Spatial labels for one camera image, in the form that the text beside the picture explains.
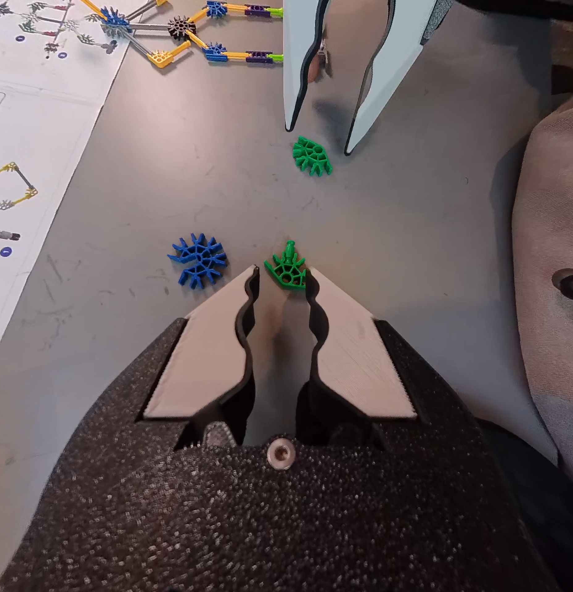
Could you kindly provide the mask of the white toy instruction sheet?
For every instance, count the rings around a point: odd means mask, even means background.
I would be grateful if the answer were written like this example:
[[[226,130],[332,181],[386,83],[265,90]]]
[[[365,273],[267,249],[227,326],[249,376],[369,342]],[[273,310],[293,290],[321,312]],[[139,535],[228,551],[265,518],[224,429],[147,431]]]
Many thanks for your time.
[[[0,1],[0,342],[128,48],[83,1]]]

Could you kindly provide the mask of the blue snowflake connector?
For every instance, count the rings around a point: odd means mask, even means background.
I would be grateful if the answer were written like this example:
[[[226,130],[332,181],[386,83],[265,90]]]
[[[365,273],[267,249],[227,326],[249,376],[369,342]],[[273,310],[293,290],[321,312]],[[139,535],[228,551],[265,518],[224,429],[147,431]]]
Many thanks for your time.
[[[227,266],[227,254],[220,242],[215,237],[207,239],[204,233],[199,236],[191,234],[191,243],[184,238],[179,239],[179,244],[173,244],[174,254],[168,254],[168,258],[183,269],[179,275],[178,283],[186,284],[190,289],[203,289],[205,279],[211,285],[215,285],[215,279],[220,278],[220,268]]]

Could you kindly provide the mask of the green fan connector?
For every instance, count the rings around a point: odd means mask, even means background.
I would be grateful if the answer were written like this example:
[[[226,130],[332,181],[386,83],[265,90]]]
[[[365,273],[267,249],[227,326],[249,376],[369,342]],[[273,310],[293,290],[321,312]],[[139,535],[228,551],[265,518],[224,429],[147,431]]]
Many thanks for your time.
[[[321,177],[324,173],[330,175],[333,171],[324,147],[306,137],[299,136],[292,149],[292,157],[297,168],[310,176]]]
[[[306,287],[306,269],[302,269],[305,259],[299,259],[296,251],[281,256],[273,255],[272,261],[264,261],[264,267],[272,278],[284,289],[304,291]]]

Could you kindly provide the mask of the multicolour rod and connector assembly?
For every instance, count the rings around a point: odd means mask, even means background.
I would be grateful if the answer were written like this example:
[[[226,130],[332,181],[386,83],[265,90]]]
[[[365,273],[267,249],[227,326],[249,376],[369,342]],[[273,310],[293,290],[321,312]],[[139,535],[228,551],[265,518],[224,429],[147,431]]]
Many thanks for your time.
[[[157,6],[162,6],[165,1],[148,1],[141,7],[136,9],[129,15],[124,15],[113,7],[100,8],[107,16],[107,20],[101,20],[95,13],[98,23],[102,30],[110,37],[127,39],[142,55],[144,55],[149,62],[163,69],[171,65],[174,59],[171,58],[169,52],[172,50],[155,51],[149,50],[141,42],[139,42],[134,34],[140,30],[142,31],[166,31],[170,37],[178,42],[177,47],[183,42],[190,40],[192,46],[199,48],[207,61],[211,63],[226,63],[226,62],[244,62],[248,64],[282,64],[271,63],[267,58],[267,54],[276,54],[273,51],[263,50],[247,50],[247,51],[228,51],[221,43],[206,43],[197,34],[198,24],[204,19],[224,19],[229,15],[242,15],[245,17],[258,19],[279,19],[272,17],[265,8],[268,5],[261,4],[232,4],[226,1],[207,1],[205,6],[191,17],[176,16],[173,17],[167,24],[153,24],[138,22],[138,18],[146,12],[154,9]]]

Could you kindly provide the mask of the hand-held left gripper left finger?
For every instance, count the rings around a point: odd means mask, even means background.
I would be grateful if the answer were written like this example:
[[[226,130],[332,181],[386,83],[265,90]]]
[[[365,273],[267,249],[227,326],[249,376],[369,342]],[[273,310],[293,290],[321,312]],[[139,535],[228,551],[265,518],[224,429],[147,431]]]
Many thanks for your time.
[[[185,422],[178,445],[203,443],[211,423],[242,445],[255,402],[252,352],[260,270],[249,266],[190,312],[143,406],[143,419]]]

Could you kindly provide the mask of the black drawstring with toggle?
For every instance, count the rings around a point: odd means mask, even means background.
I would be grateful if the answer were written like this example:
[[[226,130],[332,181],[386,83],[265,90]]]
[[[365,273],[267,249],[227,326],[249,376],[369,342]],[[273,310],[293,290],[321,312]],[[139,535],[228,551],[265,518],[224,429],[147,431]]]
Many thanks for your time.
[[[557,270],[551,278],[553,286],[566,298],[573,300],[573,269]]]

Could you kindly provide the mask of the person's torso in beige sweater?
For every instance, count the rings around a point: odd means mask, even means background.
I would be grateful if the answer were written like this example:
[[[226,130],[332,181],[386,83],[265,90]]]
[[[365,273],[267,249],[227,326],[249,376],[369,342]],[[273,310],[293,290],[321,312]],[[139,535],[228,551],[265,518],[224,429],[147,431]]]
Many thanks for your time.
[[[573,300],[551,281],[573,269],[573,95],[531,132],[512,210],[514,287],[530,394],[573,480]]]

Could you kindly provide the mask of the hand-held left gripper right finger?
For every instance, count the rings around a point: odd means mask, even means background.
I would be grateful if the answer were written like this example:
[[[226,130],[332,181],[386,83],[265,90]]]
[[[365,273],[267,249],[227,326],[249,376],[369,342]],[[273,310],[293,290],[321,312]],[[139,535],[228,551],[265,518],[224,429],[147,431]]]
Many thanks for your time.
[[[374,315],[317,268],[306,273],[305,296],[316,343],[297,398],[297,440],[379,445],[383,422],[415,424],[415,405]]]

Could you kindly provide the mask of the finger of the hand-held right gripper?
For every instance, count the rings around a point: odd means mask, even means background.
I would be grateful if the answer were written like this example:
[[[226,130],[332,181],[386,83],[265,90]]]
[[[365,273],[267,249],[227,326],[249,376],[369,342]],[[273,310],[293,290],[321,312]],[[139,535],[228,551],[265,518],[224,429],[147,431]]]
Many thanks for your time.
[[[364,72],[346,155],[375,123],[437,27],[438,1],[388,2],[386,30]]]
[[[320,48],[329,1],[283,2],[283,104],[285,129],[293,131]]]

